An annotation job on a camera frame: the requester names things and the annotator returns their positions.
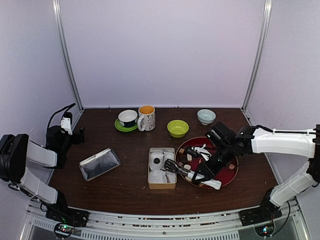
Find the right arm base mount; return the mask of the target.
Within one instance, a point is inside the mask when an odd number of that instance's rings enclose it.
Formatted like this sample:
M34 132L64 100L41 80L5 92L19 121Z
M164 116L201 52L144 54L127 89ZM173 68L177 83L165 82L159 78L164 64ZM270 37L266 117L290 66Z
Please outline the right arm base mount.
M275 219L283 215L280 210L270 212L260 207L241 210L238 214L242 226L253 225L255 233L262 238L271 237L276 232Z

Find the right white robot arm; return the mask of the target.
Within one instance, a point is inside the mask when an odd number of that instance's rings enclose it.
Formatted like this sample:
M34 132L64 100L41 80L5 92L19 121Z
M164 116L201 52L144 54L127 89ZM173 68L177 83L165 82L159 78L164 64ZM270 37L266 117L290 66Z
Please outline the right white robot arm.
M289 179L272 187L256 210L259 220L268 220L285 202L320 182L320 126L306 130L279 130L262 125L244 126L238 133L218 121L205 134L217 147L200 163L191 178L194 184L217 187L214 177L231 159L253 154L281 154L307 158Z

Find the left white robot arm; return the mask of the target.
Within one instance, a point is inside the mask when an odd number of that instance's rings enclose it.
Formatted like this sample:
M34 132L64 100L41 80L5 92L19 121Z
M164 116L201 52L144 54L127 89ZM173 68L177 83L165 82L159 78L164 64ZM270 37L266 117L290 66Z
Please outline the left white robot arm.
M0 179L16 191L37 197L48 206L53 215L61 222L72 218L65 195L43 182L30 166L45 169L63 169L72 145L85 142L85 129L67 133L59 126L50 127L46 133L46 145L41 146L28 134L5 134L0 139Z

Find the bear print tin lid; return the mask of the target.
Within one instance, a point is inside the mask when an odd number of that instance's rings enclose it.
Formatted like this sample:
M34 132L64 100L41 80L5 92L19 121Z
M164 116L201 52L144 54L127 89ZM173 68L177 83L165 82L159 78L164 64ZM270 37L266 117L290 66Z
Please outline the bear print tin lid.
M83 179L86 182L89 182L120 165L121 160L112 148L102 150L78 164Z

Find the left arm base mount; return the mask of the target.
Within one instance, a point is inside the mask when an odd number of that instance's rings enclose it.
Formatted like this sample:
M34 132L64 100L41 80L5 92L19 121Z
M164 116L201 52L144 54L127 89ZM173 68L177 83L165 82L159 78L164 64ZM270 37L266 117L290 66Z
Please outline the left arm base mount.
M85 210L68 208L67 213L48 208L46 218L56 221L53 233L60 239L70 237L78 227L86 227L90 213Z

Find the dark swirl chocolate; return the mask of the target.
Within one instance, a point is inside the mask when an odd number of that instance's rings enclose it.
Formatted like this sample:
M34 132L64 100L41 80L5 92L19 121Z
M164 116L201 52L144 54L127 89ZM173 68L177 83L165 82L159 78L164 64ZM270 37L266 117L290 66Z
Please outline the dark swirl chocolate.
M156 158L153 160L153 163L156 164L156 165L158 165L158 164L161 163L161 160L156 157Z

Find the beige tin box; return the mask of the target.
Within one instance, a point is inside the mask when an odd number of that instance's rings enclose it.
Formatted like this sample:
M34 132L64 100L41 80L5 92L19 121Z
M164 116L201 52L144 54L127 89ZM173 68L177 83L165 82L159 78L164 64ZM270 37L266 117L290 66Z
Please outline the beige tin box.
M160 164L154 164L159 158ZM175 159L175 149L172 147L152 147L148 154L148 187L151 190L173 190L177 185L177 174L165 170L165 160Z

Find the round red tray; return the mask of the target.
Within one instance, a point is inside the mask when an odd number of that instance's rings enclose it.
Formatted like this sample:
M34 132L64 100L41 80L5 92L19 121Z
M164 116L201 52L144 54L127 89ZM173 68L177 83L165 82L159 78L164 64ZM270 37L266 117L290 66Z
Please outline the round red tray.
M194 138L190 138L190 139L186 140L177 148L177 151L175 153L175 161L177 163L181 162L183 164L183 166L190 165L191 166L190 169L195 172L198 165L200 163L202 163L204 161L204 159L202 157L192 157L192 161L187 161L187 155L185 153L180 154L179 150L184 149L187 146L202 147L203 144L206 144L206 149L212 155L216 152L217 147L215 147L208 138L206 138L204 136L203 137L194 137ZM229 170L230 164L235 166L234 170ZM228 185L229 183L231 183L233 181L233 179L236 177L236 175L238 173L238 164L239 164L238 159L236 157L234 157L230 161L230 163L228 163L227 166L223 167L221 169L221 171L213 179L221 181L221 183L222 183L221 187Z

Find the metal serving tongs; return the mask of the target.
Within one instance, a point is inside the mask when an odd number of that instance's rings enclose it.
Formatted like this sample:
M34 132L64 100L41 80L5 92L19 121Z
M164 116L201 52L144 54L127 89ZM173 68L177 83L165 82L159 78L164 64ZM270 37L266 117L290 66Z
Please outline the metal serving tongs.
M194 185L203 184L209 187L212 187L215 190L219 190L222 186L222 182L215 179L209 179L209 177L206 177L198 172L194 172L190 169L187 169L185 167L180 166L177 162L171 159L167 159L164 161L164 168L166 171L169 171L171 173L181 174L185 177L188 177L191 179L191 182Z

